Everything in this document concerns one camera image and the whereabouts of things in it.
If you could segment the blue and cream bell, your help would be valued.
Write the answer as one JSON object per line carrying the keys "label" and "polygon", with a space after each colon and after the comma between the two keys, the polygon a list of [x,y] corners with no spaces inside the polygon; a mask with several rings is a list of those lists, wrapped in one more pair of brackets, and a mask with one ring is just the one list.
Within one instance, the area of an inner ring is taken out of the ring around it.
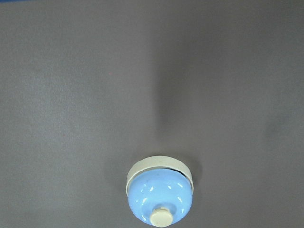
{"label": "blue and cream bell", "polygon": [[131,212],[145,224],[166,228],[182,220],[193,202],[190,169],[169,156],[151,156],[135,163],[126,179]]}

